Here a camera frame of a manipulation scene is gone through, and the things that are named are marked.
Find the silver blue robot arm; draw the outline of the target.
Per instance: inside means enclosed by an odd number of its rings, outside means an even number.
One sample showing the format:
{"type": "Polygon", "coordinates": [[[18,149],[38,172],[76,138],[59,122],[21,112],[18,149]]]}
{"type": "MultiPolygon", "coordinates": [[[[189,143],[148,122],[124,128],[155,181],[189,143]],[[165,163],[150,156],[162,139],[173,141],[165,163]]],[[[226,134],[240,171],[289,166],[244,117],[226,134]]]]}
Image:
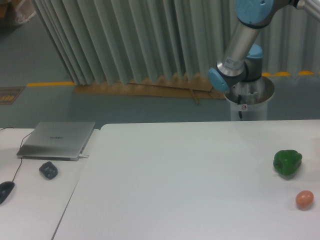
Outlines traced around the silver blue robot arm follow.
{"type": "Polygon", "coordinates": [[[237,0],[235,12],[238,24],[228,47],[216,67],[208,71],[212,86],[225,92],[239,82],[254,82],[262,76],[263,50],[254,44],[261,29],[268,26],[275,13],[293,6],[320,19],[318,0],[237,0]]]}

